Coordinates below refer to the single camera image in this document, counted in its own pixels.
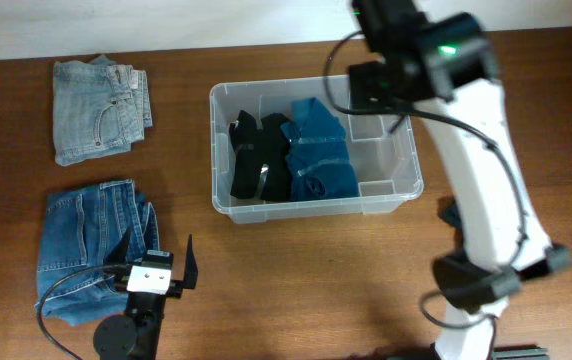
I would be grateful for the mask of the dark green-black garment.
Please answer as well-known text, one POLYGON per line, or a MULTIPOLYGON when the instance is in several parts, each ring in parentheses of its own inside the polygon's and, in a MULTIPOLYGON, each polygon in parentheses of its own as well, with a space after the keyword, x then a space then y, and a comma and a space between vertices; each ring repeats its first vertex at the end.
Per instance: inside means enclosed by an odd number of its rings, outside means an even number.
POLYGON ((456 230, 462 229, 461 215, 454 197, 438 200, 438 217, 456 230))

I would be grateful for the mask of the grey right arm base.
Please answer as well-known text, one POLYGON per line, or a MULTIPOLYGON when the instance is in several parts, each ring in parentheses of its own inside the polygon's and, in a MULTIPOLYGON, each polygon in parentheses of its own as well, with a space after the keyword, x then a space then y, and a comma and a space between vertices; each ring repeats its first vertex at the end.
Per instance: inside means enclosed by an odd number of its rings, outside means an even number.
POLYGON ((545 348, 506 348, 494 350, 491 360, 550 360, 545 348))

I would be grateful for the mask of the dark blue garment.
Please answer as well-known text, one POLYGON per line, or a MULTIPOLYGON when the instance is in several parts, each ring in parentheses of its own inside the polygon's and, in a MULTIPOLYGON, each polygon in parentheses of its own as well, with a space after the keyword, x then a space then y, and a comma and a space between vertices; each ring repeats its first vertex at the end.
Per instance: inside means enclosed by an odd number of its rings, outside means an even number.
POLYGON ((290 200, 357 197, 357 176, 339 118, 317 98, 292 102, 291 112, 293 119, 280 126, 289 143, 285 160, 292 175, 290 200))

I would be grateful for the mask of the light blue jeans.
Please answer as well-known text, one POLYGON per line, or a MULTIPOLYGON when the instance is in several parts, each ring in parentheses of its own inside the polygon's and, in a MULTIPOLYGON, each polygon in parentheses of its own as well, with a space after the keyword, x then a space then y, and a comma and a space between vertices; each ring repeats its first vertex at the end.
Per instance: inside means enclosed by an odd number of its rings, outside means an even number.
POLYGON ((101 55, 53 66, 55 162, 70 166, 131 150, 153 126, 147 73, 101 55))

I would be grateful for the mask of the black garment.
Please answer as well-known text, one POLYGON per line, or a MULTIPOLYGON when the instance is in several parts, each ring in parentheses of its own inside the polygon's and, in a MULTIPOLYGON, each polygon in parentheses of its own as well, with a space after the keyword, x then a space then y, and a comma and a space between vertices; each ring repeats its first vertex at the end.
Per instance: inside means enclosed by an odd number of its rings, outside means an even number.
POLYGON ((287 202, 291 196, 292 174, 286 162, 290 142, 281 126, 289 119, 272 113, 256 119, 241 110, 229 126, 229 138, 235 153, 235 170, 230 194, 237 199, 258 198, 287 202))

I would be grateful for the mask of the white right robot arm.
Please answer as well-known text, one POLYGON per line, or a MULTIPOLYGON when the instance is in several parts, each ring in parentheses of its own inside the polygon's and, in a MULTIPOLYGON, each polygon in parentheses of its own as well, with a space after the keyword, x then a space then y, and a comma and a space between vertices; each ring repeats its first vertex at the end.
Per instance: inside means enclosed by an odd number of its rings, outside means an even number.
POLYGON ((432 357, 488 359, 510 297, 572 265, 530 202, 492 45, 468 13, 433 22, 411 1, 352 8, 378 60, 350 67, 351 113, 421 119, 460 215, 462 248, 432 265, 434 296, 447 303, 432 357))

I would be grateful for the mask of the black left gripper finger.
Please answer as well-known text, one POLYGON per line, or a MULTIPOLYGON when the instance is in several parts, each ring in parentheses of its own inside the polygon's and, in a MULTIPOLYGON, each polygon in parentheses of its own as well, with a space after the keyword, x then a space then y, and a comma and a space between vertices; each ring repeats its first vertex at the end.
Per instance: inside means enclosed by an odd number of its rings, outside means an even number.
POLYGON ((115 248, 106 256, 105 265, 127 264, 128 249, 131 239, 131 229, 127 228, 115 248))
POLYGON ((182 279, 183 288, 194 290, 197 286, 198 276, 199 276, 199 269, 193 250, 192 235, 189 235, 187 242, 187 249, 186 249, 185 264, 184 264, 184 273, 182 279))

